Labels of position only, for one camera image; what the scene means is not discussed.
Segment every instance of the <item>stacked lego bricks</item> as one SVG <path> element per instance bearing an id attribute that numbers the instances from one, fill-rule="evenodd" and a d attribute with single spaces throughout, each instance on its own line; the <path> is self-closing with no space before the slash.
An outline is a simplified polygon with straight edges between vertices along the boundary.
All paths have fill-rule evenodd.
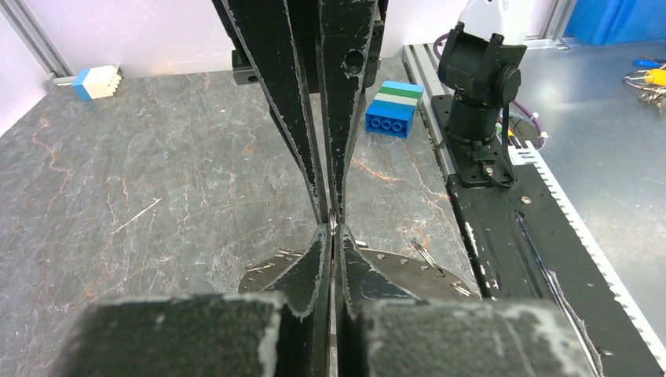
<path id="1" fill-rule="evenodd" d="M 385 81 L 365 112 L 365 129 L 407 138 L 422 96 L 423 87 L 420 85 Z"/>

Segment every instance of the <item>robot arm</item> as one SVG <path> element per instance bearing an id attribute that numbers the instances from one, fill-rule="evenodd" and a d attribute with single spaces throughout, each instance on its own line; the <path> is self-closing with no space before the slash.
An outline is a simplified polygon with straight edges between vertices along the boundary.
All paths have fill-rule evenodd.
<path id="1" fill-rule="evenodd" d="M 460 14 L 465 32 L 490 41 L 504 37 L 504 45 L 519 46 L 527 36 L 535 0 L 470 0 Z"/>
<path id="2" fill-rule="evenodd" d="M 437 74 L 455 94 L 442 134 L 467 186 L 515 182 L 507 143 L 497 141 L 495 125 L 504 108 L 508 138 L 507 109 L 521 84 L 518 65 L 533 6 L 534 0 L 470 0 L 449 32 Z"/>

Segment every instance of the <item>blue bin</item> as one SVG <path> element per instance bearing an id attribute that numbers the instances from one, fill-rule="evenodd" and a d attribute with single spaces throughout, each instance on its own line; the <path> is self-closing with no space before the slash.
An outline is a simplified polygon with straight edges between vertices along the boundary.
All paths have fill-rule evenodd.
<path id="1" fill-rule="evenodd" d="M 566 34 L 592 45 L 666 38 L 666 1 L 578 0 Z"/>

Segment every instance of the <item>gray marble surface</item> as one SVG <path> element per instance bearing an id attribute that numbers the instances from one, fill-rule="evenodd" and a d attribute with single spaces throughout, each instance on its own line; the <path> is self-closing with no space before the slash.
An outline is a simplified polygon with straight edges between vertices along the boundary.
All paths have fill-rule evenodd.
<path id="1" fill-rule="evenodd" d="M 399 60 L 386 79 L 406 80 Z M 416 237 L 473 284 L 420 119 L 406 141 L 362 130 L 347 190 L 358 239 L 416 256 Z M 229 72 L 50 93 L 0 138 L 0 193 L 0 375 L 47 374 L 99 298 L 235 291 L 245 265 L 316 228 L 259 87 Z"/>

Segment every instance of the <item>wire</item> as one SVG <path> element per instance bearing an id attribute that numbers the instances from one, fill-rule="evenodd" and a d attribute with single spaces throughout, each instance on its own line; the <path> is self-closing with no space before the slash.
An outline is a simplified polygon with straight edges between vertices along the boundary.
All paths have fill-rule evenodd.
<path id="1" fill-rule="evenodd" d="M 441 46 L 442 43 L 448 38 L 448 33 L 444 35 L 440 35 L 439 38 L 435 39 L 435 43 L 433 44 L 433 53 L 438 59 L 441 59 L 441 53 L 439 52 L 439 46 Z"/>
<path id="2" fill-rule="evenodd" d="M 486 166 L 481 165 L 481 172 L 484 174 L 486 179 L 488 179 L 494 185 L 505 189 L 510 189 L 516 182 L 516 175 L 514 172 L 514 164 L 511 163 L 511 157 L 509 156 L 509 105 L 504 106 L 502 114 L 502 155 L 504 156 L 504 159 L 507 161 L 507 165 L 509 166 L 509 183 L 498 181 L 485 170 Z"/>
<path id="3" fill-rule="evenodd" d="M 446 41 L 448 38 L 448 33 L 440 35 L 439 38 L 435 39 L 435 42 L 433 44 L 433 53 L 437 57 L 437 59 L 441 59 L 441 52 L 439 51 L 439 47 L 441 46 L 444 41 Z M 550 138 L 548 136 L 548 133 L 546 130 L 543 128 L 543 125 L 541 124 L 541 121 L 539 121 L 539 114 L 536 112 L 531 112 L 523 103 L 519 102 L 518 100 L 513 102 L 514 105 L 520 111 L 525 114 L 526 117 L 529 118 L 529 121 L 534 125 L 534 128 L 536 128 L 536 132 L 539 134 L 539 143 L 537 145 L 537 149 L 541 149 L 546 145 L 546 140 Z"/>
<path id="4" fill-rule="evenodd" d="M 537 145 L 537 149 L 541 149 L 546 145 L 546 140 L 550 138 L 548 136 L 548 133 L 546 130 L 543 128 L 543 125 L 541 124 L 541 121 L 539 121 L 539 114 L 535 112 L 531 112 L 522 102 L 518 100 L 514 100 L 513 104 L 523 113 L 525 116 L 529 118 L 529 121 L 532 122 L 534 125 L 534 128 L 536 128 L 536 132 L 539 134 L 539 145 Z"/>

